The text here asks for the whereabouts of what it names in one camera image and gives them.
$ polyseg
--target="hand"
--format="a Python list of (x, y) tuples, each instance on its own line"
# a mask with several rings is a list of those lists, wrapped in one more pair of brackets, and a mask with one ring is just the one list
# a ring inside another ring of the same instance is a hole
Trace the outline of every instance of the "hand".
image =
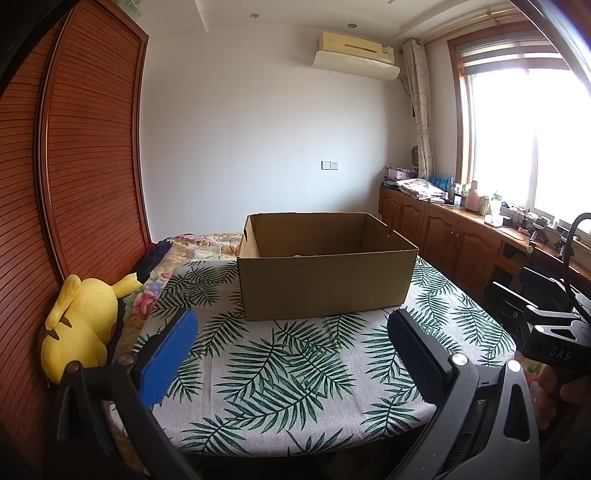
[[(549, 365), (544, 365), (538, 377), (539, 389), (534, 400), (535, 420), (540, 430), (548, 428), (556, 416), (558, 376)], [(585, 375), (560, 388), (560, 398), (572, 404), (591, 404), (591, 377)]]

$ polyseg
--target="ceiling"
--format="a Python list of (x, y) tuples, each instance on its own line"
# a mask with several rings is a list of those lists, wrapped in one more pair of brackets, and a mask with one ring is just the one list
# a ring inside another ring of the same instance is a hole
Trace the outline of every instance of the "ceiling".
[[(394, 45), (471, 14), (511, 6), (507, 0), (142, 0), (138, 24), (152, 42), (215, 28), (297, 25)], [(357, 28), (348, 28), (350, 23)]]

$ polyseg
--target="cardboard box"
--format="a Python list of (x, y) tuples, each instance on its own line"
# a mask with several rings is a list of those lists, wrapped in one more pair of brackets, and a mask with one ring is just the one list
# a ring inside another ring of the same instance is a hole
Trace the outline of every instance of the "cardboard box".
[(417, 253), (415, 245), (367, 213), (249, 215), (238, 257), (246, 319), (400, 305)]

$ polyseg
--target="roller blind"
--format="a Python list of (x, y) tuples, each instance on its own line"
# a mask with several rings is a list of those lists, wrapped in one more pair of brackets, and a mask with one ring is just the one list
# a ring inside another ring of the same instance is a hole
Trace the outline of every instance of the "roller blind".
[(534, 30), (510, 32), (459, 45), (464, 75), (502, 69), (569, 67), (552, 44)]

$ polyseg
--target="folded cloth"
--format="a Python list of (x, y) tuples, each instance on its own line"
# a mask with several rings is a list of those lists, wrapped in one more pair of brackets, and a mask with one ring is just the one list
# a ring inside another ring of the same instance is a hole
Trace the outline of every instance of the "folded cloth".
[(408, 179), (396, 182), (400, 191), (416, 200), (426, 200), (431, 197), (443, 197), (445, 192), (438, 189), (425, 179)]

